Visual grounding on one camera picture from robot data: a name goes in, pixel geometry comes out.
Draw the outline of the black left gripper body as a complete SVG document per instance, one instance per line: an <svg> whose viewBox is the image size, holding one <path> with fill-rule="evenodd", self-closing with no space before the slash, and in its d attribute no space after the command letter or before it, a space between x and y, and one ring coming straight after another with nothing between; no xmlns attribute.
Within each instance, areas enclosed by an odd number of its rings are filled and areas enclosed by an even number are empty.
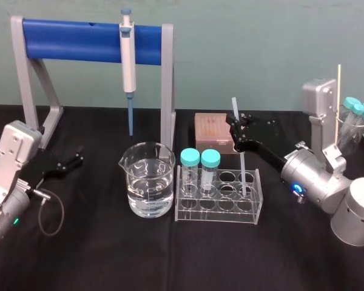
<svg viewBox="0 0 364 291"><path fill-rule="evenodd" d="M36 189L46 180L62 162L45 149L38 149L36 155L22 168L19 180Z"/></svg>

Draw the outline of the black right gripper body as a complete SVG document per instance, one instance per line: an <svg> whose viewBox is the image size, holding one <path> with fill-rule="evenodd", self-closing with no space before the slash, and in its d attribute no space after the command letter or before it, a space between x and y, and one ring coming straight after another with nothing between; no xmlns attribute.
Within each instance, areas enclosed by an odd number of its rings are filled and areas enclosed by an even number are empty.
<svg viewBox="0 0 364 291"><path fill-rule="evenodd" d="M274 120L247 117L245 129L244 149L256 153L281 173L287 162L285 156L295 150L295 145L286 139L282 128Z"/></svg>

